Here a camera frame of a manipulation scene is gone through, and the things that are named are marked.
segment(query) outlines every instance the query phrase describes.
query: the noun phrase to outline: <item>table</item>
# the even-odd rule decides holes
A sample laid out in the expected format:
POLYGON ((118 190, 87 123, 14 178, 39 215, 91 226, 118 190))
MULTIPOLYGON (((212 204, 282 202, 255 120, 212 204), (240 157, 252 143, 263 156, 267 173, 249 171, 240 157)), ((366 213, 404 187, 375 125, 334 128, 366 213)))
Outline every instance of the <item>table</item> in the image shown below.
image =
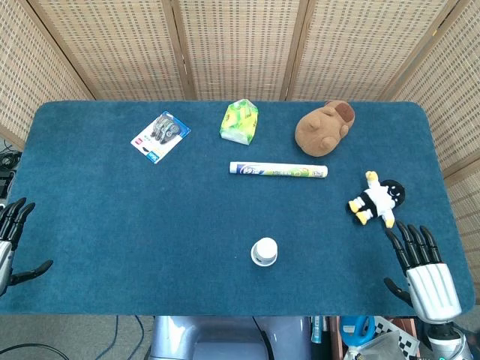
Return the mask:
POLYGON ((36 113, 11 199, 28 217, 14 271, 54 260, 42 277, 8 289, 3 313, 305 315, 413 310, 384 286, 406 282, 380 219, 353 223, 347 201, 365 172, 406 188, 394 210, 428 226, 463 309, 472 279, 424 111, 414 103, 353 102, 355 124, 325 157, 304 154, 298 120, 323 102, 254 102, 249 146, 221 139, 227 102, 61 101, 36 113), (159 164, 130 141, 168 110, 191 128, 159 164), (229 174, 230 161, 328 166, 328 177, 229 174), (277 262, 250 249, 269 236, 277 262))

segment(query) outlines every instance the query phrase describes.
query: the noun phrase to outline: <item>penguin plush toy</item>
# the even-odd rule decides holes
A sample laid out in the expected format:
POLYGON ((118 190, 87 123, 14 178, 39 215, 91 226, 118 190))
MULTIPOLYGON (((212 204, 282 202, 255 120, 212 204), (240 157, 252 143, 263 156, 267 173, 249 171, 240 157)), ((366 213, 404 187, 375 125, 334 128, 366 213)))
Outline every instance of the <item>penguin plush toy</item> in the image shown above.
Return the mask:
POLYGON ((405 200, 404 187, 395 180, 378 181, 374 171, 367 171, 368 189, 348 202, 348 208, 356 219, 365 225, 371 218, 382 217, 385 226, 391 229, 395 223, 393 208, 405 200))

